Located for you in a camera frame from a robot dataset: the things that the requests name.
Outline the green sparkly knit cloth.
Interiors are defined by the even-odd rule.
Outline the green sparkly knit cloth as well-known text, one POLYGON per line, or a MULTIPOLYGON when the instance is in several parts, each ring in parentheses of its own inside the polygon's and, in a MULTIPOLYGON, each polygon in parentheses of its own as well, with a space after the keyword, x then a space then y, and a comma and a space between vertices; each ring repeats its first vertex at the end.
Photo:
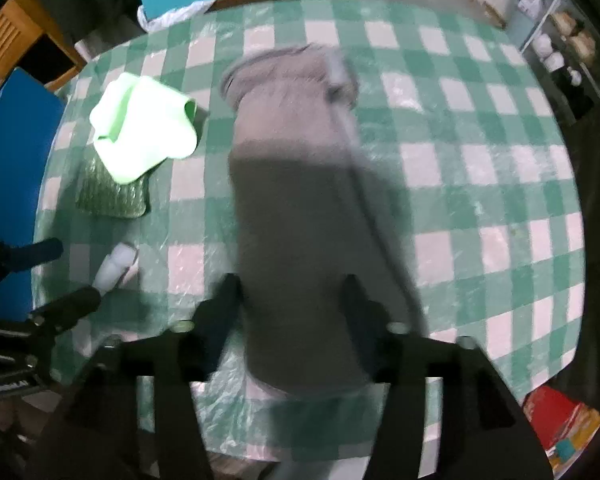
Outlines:
POLYGON ((81 170, 76 193, 76 208, 97 217, 140 218, 148 211, 147 177, 128 184, 114 182, 97 155, 81 170))

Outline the white green plastic pouch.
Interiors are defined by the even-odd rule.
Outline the white green plastic pouch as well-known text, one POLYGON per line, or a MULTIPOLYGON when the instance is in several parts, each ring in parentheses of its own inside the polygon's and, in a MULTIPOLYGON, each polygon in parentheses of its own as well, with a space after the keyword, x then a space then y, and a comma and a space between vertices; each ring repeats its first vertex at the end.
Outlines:
POLYGON ((164 160, 196 150, 197 103, 148 76, 122 73, 90 114, 94 149, 117 184, 130 184, 164 160))

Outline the wooden louvered wardrobe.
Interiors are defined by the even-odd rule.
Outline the wooden louvered wardrobe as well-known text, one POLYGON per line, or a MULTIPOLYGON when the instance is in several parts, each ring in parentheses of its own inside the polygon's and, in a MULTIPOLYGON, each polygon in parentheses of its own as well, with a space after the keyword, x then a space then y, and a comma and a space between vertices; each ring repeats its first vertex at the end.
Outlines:
POLYGON ((44 82, 47 90, 56 91, 83 70, 86 61, 68 43, 42 0, 7 0, 0 9, 0 80, 5 80, 43 38, 50 40, 69 62, 65 73, 44 82))

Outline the red box on floor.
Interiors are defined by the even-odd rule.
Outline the red box on floor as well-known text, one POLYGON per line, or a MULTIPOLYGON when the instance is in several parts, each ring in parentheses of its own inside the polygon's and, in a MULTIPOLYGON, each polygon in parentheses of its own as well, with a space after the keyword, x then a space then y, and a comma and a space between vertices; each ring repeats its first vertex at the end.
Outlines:
POLYGON ((548 385, 529 393, 522 409, 540 439, 555 479, 562 478, 600 429, 600 413, 595 408, 573 401, 548 385))

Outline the grey shoe rack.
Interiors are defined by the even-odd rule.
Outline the grey shoe rack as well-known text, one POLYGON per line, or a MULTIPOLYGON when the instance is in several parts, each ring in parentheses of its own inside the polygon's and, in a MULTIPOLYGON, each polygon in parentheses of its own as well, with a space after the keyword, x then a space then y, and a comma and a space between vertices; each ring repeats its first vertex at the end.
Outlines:
POLYGON ((600 102, 600 35, 572 0, 520 0, 532 21, 521 43, 558 122, 572 125, 600 102))

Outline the long grey knit sock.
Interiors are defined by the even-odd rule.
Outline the long grey knit sock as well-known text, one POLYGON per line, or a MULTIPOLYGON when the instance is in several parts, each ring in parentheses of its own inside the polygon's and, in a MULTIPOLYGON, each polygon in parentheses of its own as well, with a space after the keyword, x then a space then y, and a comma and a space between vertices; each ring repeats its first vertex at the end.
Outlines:
POLYGON ((291 396, 361 388, 339 307, 346 277, 393 321, 426 323, 391 184, 358 135, 355 74, 334 48, 277 48, 230 66, 220 92, 236 115, 228 173, 249 373, 291 396))

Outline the open cardboard shoe box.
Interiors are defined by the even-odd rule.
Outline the open cardboard shoe box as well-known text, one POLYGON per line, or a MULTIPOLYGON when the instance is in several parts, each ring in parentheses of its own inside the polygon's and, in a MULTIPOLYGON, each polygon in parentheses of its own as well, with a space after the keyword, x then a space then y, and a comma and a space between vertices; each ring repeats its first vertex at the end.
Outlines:
MULTIPOLYGON (((0 242, 34 244, 34 226, 47 157, 64 103, 21 68, 0 90, 0 242)), ((0 320, 24 321, 33 309, 31 268, 0 283, 0 320)))

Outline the small white roll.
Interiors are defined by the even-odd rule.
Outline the small white roll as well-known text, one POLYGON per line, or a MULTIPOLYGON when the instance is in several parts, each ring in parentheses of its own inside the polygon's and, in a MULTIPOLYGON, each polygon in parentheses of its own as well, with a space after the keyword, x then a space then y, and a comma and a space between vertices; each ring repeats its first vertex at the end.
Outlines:
POLYGON ((132 268, 137 258, 137 249, 126 243, 119 243, 102 260, 92 286, 104 296, 111 292, 132 268))

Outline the white plastic bag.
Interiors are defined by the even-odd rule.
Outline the white plastic bag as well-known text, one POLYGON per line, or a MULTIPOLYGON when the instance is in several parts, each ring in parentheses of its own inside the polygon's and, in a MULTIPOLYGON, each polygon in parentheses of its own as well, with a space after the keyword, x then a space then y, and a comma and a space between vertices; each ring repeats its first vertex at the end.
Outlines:
POLYGON ((194 1, 189 6, 183 6, 182 8, 172 9, 163 13, 158 18, 148 18, 145 8, 141 4, 137 9, 137 23, 144 32, 151 34, 152 32, 158 32, 159 30, 167 29, 175 24, 189 20, 194 15, 203 14, 214 4, 215 0, 194 1))

